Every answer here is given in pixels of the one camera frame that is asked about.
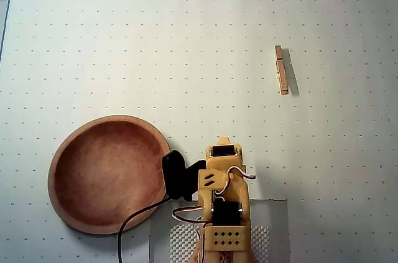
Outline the yellow gripper with servo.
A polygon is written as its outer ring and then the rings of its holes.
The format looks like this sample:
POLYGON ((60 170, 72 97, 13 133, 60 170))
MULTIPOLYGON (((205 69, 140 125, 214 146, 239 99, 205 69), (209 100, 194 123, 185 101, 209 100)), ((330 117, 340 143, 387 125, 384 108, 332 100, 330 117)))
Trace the yellow gripper with servo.
POLYGON ((206 149, 206 168, 226 172, 232 166, 246 172, 242 147, 239 144, 231 144, 229 137, 221 136, 218 138, 217 145, 206 149))

